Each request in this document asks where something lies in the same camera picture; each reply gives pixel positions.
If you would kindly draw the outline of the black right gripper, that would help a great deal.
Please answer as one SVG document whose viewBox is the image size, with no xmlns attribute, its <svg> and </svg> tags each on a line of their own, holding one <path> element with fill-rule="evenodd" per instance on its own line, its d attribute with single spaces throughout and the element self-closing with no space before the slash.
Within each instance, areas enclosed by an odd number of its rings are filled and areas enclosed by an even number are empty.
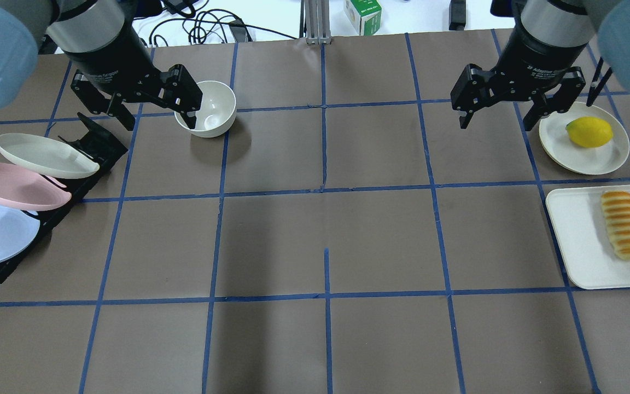
<svg viewBox="0 0 630 394">
<path fill-rule="evenodd" d="M 523 127 L 530 131 L 540 119 L 553 112 L 570 110 L 587 84 L 580 68 L 570 68 L 574 49 L 555 47 L 527 33 L 512 33 L 493 70 L 485 71 L 467 64 L 453 85 L 452 108 L 460 113 L 460 128 L 466 129 L 473 115 L 502 101 L 532 100 L 523 117 Z M 545 92 L 558 85 L 548 97 Z"/>
</svg>

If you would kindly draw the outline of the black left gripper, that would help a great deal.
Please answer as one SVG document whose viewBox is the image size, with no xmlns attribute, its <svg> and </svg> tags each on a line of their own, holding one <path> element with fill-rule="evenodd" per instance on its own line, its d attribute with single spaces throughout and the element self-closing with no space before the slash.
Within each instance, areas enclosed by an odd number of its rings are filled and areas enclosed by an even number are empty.
<svg viewBox="0 0 630 394">
<path fill-rule="evenodd" d="M 182 64 L 160 72 L 151 62 L 135 30 L 122 30 L 104 47 L 90 52 L 69 52 L 77 67 L 71 87 L 88 112 L 106 114 L 132 131 L 136 120 L 125 107 L 150 102 L 173 110 L 189 128 L 197 122 L 203 92 Z"/>
</svg>

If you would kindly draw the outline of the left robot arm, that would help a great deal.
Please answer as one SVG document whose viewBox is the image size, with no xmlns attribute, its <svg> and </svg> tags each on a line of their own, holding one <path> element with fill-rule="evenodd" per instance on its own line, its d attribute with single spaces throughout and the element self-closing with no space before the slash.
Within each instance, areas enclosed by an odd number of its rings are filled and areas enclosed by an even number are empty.
<svg viewBox="0 0 630 394">
<path fill-rule="evenodd" d="M 127 103 L 170 109 L 196 125 L 202 90 L 181 64 L 157 69 L 116 1 L 0 1 L 0 109 L 37 65 L 44 35 L 77 68 L 72 90 L 92 114 L 135 127 Z"/>
</svg>

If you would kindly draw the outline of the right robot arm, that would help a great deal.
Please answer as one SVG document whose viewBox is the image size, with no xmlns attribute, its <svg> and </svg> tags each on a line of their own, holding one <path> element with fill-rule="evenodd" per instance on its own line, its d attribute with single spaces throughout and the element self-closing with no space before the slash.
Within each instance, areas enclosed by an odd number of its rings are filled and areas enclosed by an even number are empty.
<svg viewBox="0 0 630 394">
<path fill-rule="evenodd" d="M 523 126 L 588 102 L 615 76 L 630 92 L 630 1 L 494 1 L 491 13 L 515 27 L 497 64 L 468 64 L 452 88 L 460 127 L 498 102 L 532 102 Z"/>
</svg>

